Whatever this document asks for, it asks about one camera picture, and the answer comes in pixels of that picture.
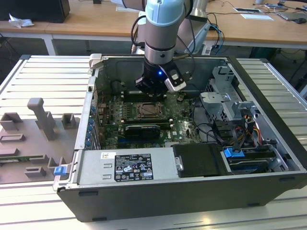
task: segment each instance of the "motherboard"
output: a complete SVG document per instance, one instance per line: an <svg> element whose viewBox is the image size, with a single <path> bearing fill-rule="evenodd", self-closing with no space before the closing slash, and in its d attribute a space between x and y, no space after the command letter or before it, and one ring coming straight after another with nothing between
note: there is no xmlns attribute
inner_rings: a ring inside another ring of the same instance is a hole
<svg viewBox="0 0 307 230"><path fill-rule="evenodd" d="M102 149L171 147L200 143L192 122L194 99L184 93L161 98L101 95L97 125Z"/></svg>

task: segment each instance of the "blue drive latch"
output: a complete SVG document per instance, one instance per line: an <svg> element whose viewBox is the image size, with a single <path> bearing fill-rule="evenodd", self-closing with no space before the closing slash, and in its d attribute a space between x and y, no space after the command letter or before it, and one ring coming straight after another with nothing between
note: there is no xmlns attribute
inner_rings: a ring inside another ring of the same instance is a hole
<svg viewBox="0 0 307 230"><path fill-rule="evenodd" d="M240 152L235 152L235 151L233 151L232 148L226 148L224 150L224 154L225 154L226 158L229 158L229 157L245 157L244 152L242 150Z"/></svg>

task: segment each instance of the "circuit board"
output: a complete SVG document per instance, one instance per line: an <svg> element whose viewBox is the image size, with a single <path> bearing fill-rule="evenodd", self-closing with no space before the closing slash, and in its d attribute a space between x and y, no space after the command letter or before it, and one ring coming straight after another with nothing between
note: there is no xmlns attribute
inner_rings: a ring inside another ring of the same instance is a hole
<svg viewBox="0 0 307 230"><path fill-rule="evenodd" d="M168 93L160 102L125 102L120 96L104 95L98 104L99 136L102 149L171 147L173 144L200 143L191 119L192 99ZM128 140L124 130L132 125L157 125L160 137Z"/></svg>

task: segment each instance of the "warning label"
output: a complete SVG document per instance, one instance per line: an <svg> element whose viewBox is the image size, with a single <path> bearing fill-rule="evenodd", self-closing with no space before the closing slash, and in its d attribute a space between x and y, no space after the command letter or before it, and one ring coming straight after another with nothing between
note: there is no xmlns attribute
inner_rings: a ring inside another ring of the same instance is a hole
<svg viewBox="0 0 307 230"><path fill-rule="evenodd" d="M114 180L116 182L153 180L153 175L150 154L115 156Z"/></svg>

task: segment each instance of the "desk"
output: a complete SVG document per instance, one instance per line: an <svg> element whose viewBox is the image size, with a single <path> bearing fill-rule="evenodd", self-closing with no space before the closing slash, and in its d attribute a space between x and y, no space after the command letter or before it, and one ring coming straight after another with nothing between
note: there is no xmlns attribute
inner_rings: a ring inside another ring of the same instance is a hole
<svg viewBox="0 0 307 230"><path fill-rule="evenodd" d="M235 7L255 8L254 0L229 0ZM290 7L301 7L300 2L286 2ZM70 0L71 12L64 23L38 23L28 28L14 28L8 22L0 22L0 32L7 37L41 38L48 53L56 55L53 39L130 41L130 30L138 17L137 12L116 11L110 2L93 4L92 1ZM211 1L207 12L236 12L226 2ZM307 24L288 22L278 15L269 14L274 21L248 20L240 14L217 14L218 25L225 34L224 45L258 46L307 49ZM214 23L213 15L209 19ZM217 39L215 31L209 31L206 45Z"/></svg>

